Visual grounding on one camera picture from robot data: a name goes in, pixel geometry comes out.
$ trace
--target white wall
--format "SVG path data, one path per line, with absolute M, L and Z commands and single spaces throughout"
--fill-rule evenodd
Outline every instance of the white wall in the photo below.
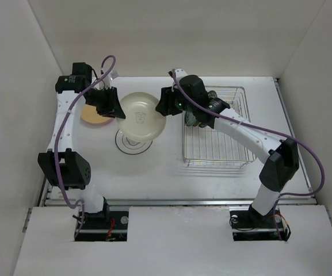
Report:
M 124 76 L 280 76 L 324 0 L 29 1 L 65 73 L 112 53 Z
M 326 0 L 280 79 L 284 101 L 298 138 L 318 153 L 326 186 L 318 195 L 332 217 L 332 0 Z M 315 162 L 303 158 L 313 186 L 319 183 Z
M 26 0 L 0 0 L 0 275 L 12 272 L 43 179 L 60 69 Z

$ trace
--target wire basket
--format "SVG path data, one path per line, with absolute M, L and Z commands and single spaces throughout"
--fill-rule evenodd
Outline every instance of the wire basket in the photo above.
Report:
M 217 96 L 227 102 L 240 116 L 250 121 L 246 95 L 243 87 L 206 86 L 215 90 Z M 255 155 L 222 132 L 210 127 L 185 125 L 182 116 L 182 158 L 187 165 L 244 166 L 255 160 Z

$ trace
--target red wire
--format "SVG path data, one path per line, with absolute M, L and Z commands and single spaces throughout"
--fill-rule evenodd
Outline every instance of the red wire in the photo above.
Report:
M 111 236 L 111 232 L 112 232 L 113 227 L 115 227 L 115 219 L 114 218 L 110 221 L 110 228 L 108 230 L 106 239 L 108 239 Z

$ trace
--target purple cable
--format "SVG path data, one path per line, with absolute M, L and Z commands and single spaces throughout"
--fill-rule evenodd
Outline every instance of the purple cable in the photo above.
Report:
M 321 179 L 320 179 L 320 184 L 319 184 L 319 187 L 310 192 L 310 193 L 306 193 L 306 194 L 297 194 L 297 193 L 282 193 L 280 194 L 279 198 L 277 199 L 277 201 L 274 203 L 274 206 L 273 206 L 273 221 L 274 221 L 274 225 L 276 226 L 276 230 L 277 230 L 277 233 L 278 233 L 278 238 L 281 240 L 281 235 L 280 235 L 280 231 L 279 231 L 279 228 L 278 228 L 278 225 L 276 223 L 276 219 L 275 219 L 275 215 L 276 215 L 276 207 L 277 207 L 277 204 L 279 202 L 279 200 L 283 197 L 283 196 L 296 196 L 296 197 L 309 197 L 309 196 L 313 196 L 315 195 L 316 193 L 320 192 L 320 190 L 323 188 L 324 184 L 325 184 L 325 170 L 323 168 L 323 164 L 322 162 L 319 160 L 318 156 L 315 154 L 315 152 L 306 144 L 304 144 L 303 142 L 301 142 L 300 140 L 298 140 L 297 138 L 295 137 L 292 137 L 288 134 L 285 134 L 285 133 L 282 133 L 282 132 L 279 132 L 279 131 L 273 131 L 271 129 L 268 129 L 268 128 L 263 128 L 261 126 L 256 126 L 256 125 L 250 125 L 250 124 L 247 124 L 245 122 L 240 122 L 238 120 L 235 120 L 235 119 L 232 119 L 230 117 L 227 117 L 227 116 L 223 116 L 223 115 L 220 115 L 218 113 L 215 113 L 213 111 L 210 111 L 204 107 L 202 107 L 201 105 L 199 105 L 198 103 L 196 103 L 193 99 L 191 99 L 191 97 L 189 97 L 187 95 L 187 93 L 182 89 L 179 81 L 177 80 L 176 78 L 176 75 L 175 75 L 175 69 L 172 70 L 172 78 L 173 78 L 173 81 L 175 81 L 175 84 L 177 85 L 179 91 L 182 93 L 182 95 L 195 107 L 199 108 L 200 110 L 210 114 L 210 115 L 213 115 L 217 118 L 222 118 L 222 119 L 225 119 L 225 120 L 228 120 L 228 121 L 231 121 L 231 122 L 235 122 L 236 124 L 241 124 L 241 125 L 244 125 L 246 127 L 249 127 L 249 128 L 254 128 L 254 129 L 258 129 L 260 131 L 264 131 L 264 132 L 269 132 L 269 133 L 272 133 L 272 134 L 275 134 L 275 135 L 279 135 L 279 136 L 283 136 L 283 137 L 286 137 L 286 138 L 290 138 L 292 139 L 293 141 L 297 142 L 299 145 L 301 145 L 303 148 L 305 148 L 305 150 L 307 150 L 312 156 L 313 158 L 315 159 L 315 161 L 317 162 L 318 166 L 319 166 L 319 169 L 320 169 L 320 175 L 321 175 Z
M 70 116 L 71 114 L 71 110 L 74 108 L 75 104 L 77 103 L 77 101 L 80 99 L 81 96 L 83 96 L 85 93 L 87 93 L 90 89 L 92 89 L 95 85 L 97 85 L 98 83 L 100 83 L 111 71 L 112 69 L 114 68 L 115 64 L 116 64 L 116 58 L 115 56 L 113 55 L 109 55 L 109 56 L 106 56 L 106 58 L 103 60 L 102 62 L 102 65 L 101 65 L 101 68 L 103 68 L 103 65 L 104 63 L 108 60 L 112 58 L 113 62 L 111 64 L 111 66 L 109 67 L 109 69 L 106 71 L 106 73 L 104 73 L 99 79 L 97 79 L 95 82 L 93 82 L 90 86 L 88 86 L 87 88 L 85 88 L 83 91 L 81 91 L 77 97 L 72 101 L 71 105 L 68 107 L 68 111 L 62 121 L 62 124 L 57 132 L 57 135 L 56 135 L 56 140 L 55 140 L 55 147 L 54 147 L 54 157 L 55 157 L 55 166 L 56 166 L 56 172 L 57 172 L 57 179 L 58 179 L 58 185 L 59 185 L 59 188 L 62 192 L 62 196 L 63 196 L 63 199 L 64 201 L 66 202 L 67 206 L 70 207 L 71 209 L 75 209 L 77 206 L 79 206 L 79 204 L 81 204 L 81 212 L 82 212 L 82 215 L 81 215 L 81 222 L 80 222 L 80 226 L 75 234 L 75 237 L 78 236 L 81 228 L 83 227 L 83 224 L 84 224 L 84 214 L 85 214 L 85 209 L 84 209 L 84 205 L 85 205 L 85 202 L 84 202 L 84 199 L 83 198 L 80 198 L 79 200 L 77 200 L 74 204 L 71 204 L 70 200 L 68 199 L 68 196 L 66 194 L 66 191 L 64 189 L 64 186 L 63 186 L 63 180 L 62 180 L 62 174 L 61 174 L 61 169 L 60 169 L 60 163 L 59 163 L 59 159 L 58 159 L 58 143 L 59 143 L 59 138 L 61 137 L 61 133 L 63 131 L 63 128 L 64 128 L 64 125 L 66 124 L 67 122 L 67 119 L 68 117 Z

